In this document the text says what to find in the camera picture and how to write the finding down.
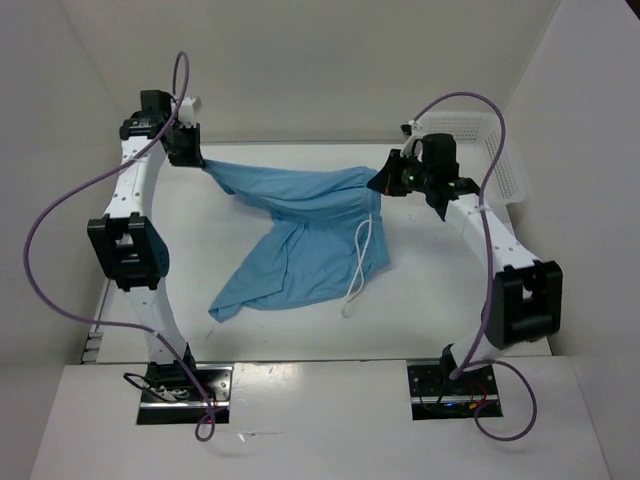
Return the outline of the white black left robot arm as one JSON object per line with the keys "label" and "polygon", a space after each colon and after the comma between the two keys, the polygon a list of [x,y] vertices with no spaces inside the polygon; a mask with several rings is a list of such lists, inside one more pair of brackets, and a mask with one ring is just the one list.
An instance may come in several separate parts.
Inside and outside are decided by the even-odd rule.
{"label": "white black left robot arm", "polygon": [[122,166],[104,214],[87,233],[105,276],[131,302],[145,334],[145,381],[156,396],[191,398],[200,376],[168,299],[169,249],[151,216],[161,166],[201,168],[197,97],[144,90],[141,108],[119,129]]}

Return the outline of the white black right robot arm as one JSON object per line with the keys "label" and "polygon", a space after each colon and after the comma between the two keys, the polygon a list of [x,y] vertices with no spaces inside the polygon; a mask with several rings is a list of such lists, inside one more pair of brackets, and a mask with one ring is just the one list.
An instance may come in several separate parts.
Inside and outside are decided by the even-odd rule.
{"label": "white black right robot arm", "polygon": [[473,382],[473,370],[510,347],[559,331],[561,267],[527,250],[485,203],[480,186],[461,176],[452,135],[411,136],[402,148],[390,151],[367,186],[390,197],[423,194],[487,269],[478,331],[443,350],[438,378],[446,391],[464,391]]}

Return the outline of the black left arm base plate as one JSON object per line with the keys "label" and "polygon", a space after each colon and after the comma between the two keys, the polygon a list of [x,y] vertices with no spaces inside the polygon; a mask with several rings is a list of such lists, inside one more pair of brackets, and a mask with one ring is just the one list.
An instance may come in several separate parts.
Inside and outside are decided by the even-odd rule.
{"label": "black left arm base plate", "polygon": [[[216,423],[228,424],[233,366],[201,364],[195,376],[213,404]],[[189,380],[184,386],[165,386],[149,373],[127,372],[123,378],[140,391],[137,425],[196,424],[206,414],[206,403]]]}

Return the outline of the light blue shorts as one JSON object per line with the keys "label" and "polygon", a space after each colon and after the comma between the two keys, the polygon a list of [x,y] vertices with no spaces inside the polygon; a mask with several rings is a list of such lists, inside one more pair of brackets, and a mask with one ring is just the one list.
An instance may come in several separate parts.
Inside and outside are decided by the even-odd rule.
{"label": "light blue shorts", "polygon": [[242,308],[274,311],[352,301],[390,264],[375,170],[296,171],[208,160],[204,170],[228,195],[273,222],[213,300],[225,322]]}

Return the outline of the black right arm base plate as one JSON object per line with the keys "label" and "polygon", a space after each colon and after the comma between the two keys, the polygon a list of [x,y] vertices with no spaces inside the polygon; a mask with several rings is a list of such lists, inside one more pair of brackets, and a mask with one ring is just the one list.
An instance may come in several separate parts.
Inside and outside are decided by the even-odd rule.
{"label": "black right arm base plate", "polygon": [[491,366],[453,381],[436,362],[409,362],[407,377],[413,421],[503,416]]}

